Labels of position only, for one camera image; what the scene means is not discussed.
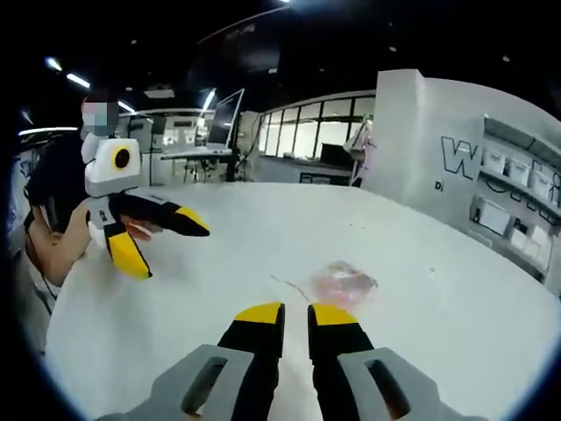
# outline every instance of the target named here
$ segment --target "black camera lens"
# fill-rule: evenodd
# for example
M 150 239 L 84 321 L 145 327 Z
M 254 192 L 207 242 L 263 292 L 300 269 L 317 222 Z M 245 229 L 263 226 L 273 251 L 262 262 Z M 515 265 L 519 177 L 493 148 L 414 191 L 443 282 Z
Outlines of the black camera lens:
M 117 155 L 115 155 L 115 167 L 119 169 L 125 168 L 128 165 L 130 158 L 131 155 L 129 154 L 129 151 L 121 149 L 117 152 Z

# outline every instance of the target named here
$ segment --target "black shirt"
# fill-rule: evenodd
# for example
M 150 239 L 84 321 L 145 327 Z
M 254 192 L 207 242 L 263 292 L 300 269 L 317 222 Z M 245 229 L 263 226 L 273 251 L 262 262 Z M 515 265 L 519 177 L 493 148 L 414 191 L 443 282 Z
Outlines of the black shirt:
M 43 206 L 51 229 L 64 232 L 74 209 L 88 197 L 78 133 L 57 138 L 46 147 L 26 186 L 29 203 Z

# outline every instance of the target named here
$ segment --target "pink object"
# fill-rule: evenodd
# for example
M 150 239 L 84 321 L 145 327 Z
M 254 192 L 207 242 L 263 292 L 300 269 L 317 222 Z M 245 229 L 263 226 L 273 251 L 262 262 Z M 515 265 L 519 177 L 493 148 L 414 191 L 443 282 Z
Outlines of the pink object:
M 378 283 L 345 261 L 336 261 L 312 277 L 320 303 L 351 311 Z

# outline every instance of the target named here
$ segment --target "white robot head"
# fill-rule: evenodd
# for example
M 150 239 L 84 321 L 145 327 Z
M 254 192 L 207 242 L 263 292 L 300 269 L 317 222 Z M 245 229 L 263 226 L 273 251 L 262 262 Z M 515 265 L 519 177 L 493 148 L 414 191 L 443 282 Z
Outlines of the white robot head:
M 100 139 L 86 166 L 86 192 L 92 197 L 134 189 L 140 182 L 140 151 L 135 139 Z

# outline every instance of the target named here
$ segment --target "window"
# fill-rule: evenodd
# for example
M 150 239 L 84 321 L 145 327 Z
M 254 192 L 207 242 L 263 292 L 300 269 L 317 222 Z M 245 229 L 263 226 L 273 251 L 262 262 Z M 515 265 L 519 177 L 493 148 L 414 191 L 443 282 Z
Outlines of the window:
M 284 117 L 282 121 L 295 121 L 298 117 L 298 109 L 297 108 L 288 108 L 284 110 Z
M 351 115 L 350 99 L 326 101 L 323 106 L 323 117 L 348 117 L 350 115 Z
M 292 145 L 295 142 L 295 131 L 296 125 L 294 123 L 282 124 L 280 129 L 278 156 L 282 156 L 285 152 L 292 152 Z
M 271 124 L 279 124 L 281 122 L 282 111 L 276 111 L 271 114 Z
M 261 122 L 261 130 L 259 131 L 259 150 L 261 152 L 265 152 L 266 147 L 266 132 L 269 128 L 269 119 L 271 118 L 271 114 L 266 114 L 263 116 L 263 120 Z
M 312 103 L 304 105 L 300 112 L 300 120 L 305 118 L 318 118 L 319 117 L 319 103 Z
M 376 98 L 373 96 L 368 96 L 365 98 L 357 98 L 354 103 L 354 115 L 362 117 L 365 114 L 374 113 L 374 105 L 376 103 Z
M 295 158 L 306 159 L 313 157 L 314 144 L 316 143 L 316 132 L 317 122 L 306 122 L 298 124 L 295 143 Z
M 265 154 L 276 156 L 277 145 L 279 144 L 279 134 L 281 133 L 280 123 L 271 123 L 269 125 L 269 135 L 266 141 Z
M 362 123 L 351 123 L 351 138 L 357 134 L 357 131 L 359 130 L 360 126 L 362 126 Z
M 319 134 L 317 136 L 316 158 L 322 155 L 322 145 L 344 145 L 347 140 L 347 131 L 349 123 L 339 121 L 324 121 L 319 125 Z

